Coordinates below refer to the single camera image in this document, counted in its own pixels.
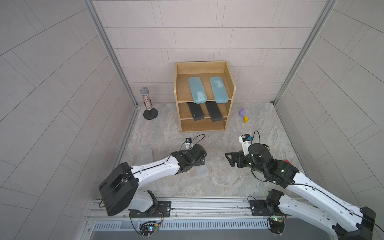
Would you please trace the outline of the clear pencil case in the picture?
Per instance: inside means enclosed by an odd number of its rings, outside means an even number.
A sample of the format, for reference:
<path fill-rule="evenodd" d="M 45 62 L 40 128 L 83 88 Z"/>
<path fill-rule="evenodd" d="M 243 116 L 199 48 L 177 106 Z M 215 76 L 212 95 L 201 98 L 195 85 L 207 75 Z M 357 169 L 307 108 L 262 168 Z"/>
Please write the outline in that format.
<path fill-rule="evenodd" d="M 195 166 L 198 177 L 203 177 L 209 173 L 209 169 L 206 165 Z"/>
<path fill-rule="evenodd" d="M 140 152 L 139 164 L 147 165 L 154 162 L 152 149 L 144 149 Z"/>

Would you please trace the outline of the black pencil case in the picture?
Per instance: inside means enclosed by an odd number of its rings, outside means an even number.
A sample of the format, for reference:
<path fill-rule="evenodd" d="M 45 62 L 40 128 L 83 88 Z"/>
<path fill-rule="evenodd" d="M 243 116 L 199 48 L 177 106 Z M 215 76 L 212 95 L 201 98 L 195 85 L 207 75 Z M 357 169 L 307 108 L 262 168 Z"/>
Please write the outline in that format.
<path fill-rule="evenodd" d="M 205 102 L 205 105 L 212 122 L 219 122 L 223 119 L 222 113 L 216 102 Z"/>
<path fill-rule="evenodd" d="M 203 113 L 203 110 L 200 104 L 190 102 L 188 103 L 188 107 L 190 109 L 190 112 L 194 121 L 203 120 L 205 118 L 205 115 Z"/>

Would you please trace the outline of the teal pencil case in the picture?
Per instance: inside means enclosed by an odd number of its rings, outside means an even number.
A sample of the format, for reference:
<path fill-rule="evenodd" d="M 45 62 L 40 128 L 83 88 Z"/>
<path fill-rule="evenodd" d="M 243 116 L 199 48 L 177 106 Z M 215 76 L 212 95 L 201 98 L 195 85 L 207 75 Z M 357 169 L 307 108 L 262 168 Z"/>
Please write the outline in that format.
<path fill-rule="evenodd" d="M 210 83 L 214 94 L 215 102 L 218 104 L 225 104 L 229 101 L 224 81 L 221 77 L 211 77 Z"/>
<path fill-rule="evenodd" d="M 200 77 L 190 77 L 188 79 L 193 101 L 196 104 L 203 104 L 207 101 L 205 88 Z"/>

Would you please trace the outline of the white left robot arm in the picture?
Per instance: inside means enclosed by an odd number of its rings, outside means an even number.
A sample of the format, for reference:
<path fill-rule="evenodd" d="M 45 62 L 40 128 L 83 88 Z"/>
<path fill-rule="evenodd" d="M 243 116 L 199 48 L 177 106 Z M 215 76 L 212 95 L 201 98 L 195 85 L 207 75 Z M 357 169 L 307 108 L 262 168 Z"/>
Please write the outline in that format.
<path fill-rule="evenodd" d="M 161 178 L 185 173 L 207 155 L 199 144 L 189 150 L 171 153 L 165 159 L 140 166 L 119 164 L 99 185 L 101 204 L 108 216 L 115 216 L 128 209 L 140 212 L 141 217 L 152 217 L 159 206 L 152 191 L 140 188 Z"/>

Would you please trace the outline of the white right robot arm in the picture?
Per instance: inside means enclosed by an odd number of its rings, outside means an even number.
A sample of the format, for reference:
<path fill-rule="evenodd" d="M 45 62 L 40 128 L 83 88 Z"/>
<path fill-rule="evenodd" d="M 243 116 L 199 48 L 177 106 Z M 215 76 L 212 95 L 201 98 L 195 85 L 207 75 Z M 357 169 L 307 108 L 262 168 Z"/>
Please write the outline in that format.
<path fill-rule="evenodd" d="M 242 144 L 243 150 L 226 153 L 232 167 L 251 169 L 264 175 L 265 181 L 298 194 L 310 202 L 301 203 L 278 190 L 270 190 L 264 201 L 250 200 L 254 214 L 268 216 L 267 226 L 274 234 L 285 229 L 279 217 L 299 218 L 327 232 L 336 240 L 370 240 L 373 237 L 376 213 L 368 207 L 359 208 L 310 180 L 289 161 L 276 160 L 267 145 Z"/>

